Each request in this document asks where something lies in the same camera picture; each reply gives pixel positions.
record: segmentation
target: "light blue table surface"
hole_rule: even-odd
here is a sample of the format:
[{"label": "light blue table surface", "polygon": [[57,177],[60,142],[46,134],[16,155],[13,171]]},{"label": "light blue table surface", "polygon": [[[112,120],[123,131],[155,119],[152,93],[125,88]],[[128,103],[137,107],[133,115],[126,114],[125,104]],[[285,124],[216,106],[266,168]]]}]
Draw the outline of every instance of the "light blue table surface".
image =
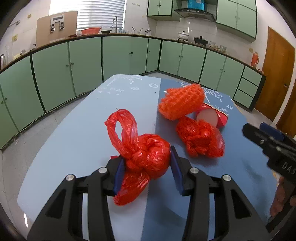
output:
[{"label": "light blue table surface", "polygon": [[[156,133],[186,157],[193,166],[215,177],[229,174],[245,193],[264,222],[276,190],[276,179],[266,166],[262,150],[242,136],[245,117],[227,95],[205,89],[205,102],[229,116],[221,130],[225,154],[221,158],[189,158],[178,138],[176,121],[157,112],[157,105],[167,88],[187,83],[174,80],[114,75],[89,94],[61,122],[39,150],[19,192],[17,202],[24,213],[35,220],[60,182],[69,173],[76,177],[90,175],[105,166],[118,152],[112,146],[104,121],[118,109],[127,109],[135,117],[138,134]],[[116,126],[117,133],[121,127]],[[175,188],[170,168],[152,180],[140,196],[123,207],[108,197],[111,224],[116,241],[179,241],[182,238],[189,197],[181,197]],[[209,238],[213,237],[214,213],[210,213]],[[83,199],[83,237],[88,239],[87,195]]]}]

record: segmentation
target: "white blinds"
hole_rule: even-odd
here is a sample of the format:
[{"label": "white blinds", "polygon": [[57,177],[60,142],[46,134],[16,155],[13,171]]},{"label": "white blinds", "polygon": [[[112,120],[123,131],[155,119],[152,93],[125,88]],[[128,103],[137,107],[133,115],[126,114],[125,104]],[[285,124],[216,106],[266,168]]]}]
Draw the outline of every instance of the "white blinds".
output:
[{"label": "white blinds", "polygon": [[111,27],[114,16],[117,27],[123,27],[126,0],[51,0],[49,15],[78,11],[77,29]]}]

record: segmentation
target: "floor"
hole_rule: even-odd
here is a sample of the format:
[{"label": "floor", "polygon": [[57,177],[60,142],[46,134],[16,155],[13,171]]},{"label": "floor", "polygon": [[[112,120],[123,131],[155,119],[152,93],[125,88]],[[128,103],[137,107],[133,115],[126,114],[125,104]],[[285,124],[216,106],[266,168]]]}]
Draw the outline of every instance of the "floor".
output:
[{"label": "floor", "polygon": [[[161,73],[153,73],[148,76],[179,81],[177,78]],[[17,204],[17,197],[22,182],[33,159],[39,149],[46,142],[47,138],[67,114],[69,114],[83,99],[84,98],[76,100],[45,117],[19,136],[4,150],[3,153],[0,153],[0,203],[8,217],[25,238],[32,226],[32,221],[28,218],[26,220],[23,211]],[[259,127],[262,122],[266,122],[275,127],[272,121],[257,110],[253,110],[249,113],[242,108],[238,107],[238,109],[247,118],[247,121],[256,127]]]}]

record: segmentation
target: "faucet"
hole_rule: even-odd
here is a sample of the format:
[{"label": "faucet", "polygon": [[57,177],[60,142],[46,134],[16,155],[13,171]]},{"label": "faucet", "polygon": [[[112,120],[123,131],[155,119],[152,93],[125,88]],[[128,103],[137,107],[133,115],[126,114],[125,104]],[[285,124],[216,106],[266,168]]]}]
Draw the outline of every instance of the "faucet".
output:
[{"label": "faucet", "polygon": [[113,28],[113,24],[114,24],[114,20],[116,19],[116,25],[115,25],[115,31],[114,33],[117,34],[117,16],[115,15],[114,18],[113,18],[113,23],[112,23],[112,26],[111,28]]}]

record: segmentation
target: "range hood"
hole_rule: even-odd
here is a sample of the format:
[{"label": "range hood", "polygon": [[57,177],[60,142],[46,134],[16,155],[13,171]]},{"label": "range hood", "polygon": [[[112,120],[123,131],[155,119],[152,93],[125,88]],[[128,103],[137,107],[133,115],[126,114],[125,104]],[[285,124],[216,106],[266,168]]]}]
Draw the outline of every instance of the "range hood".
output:
[{"label": "range hood", "polygon": [[203,18],[215,22],[214,15],[204,10],[195,8],[181,8],[176,9],[175,11],[184,18]]}]

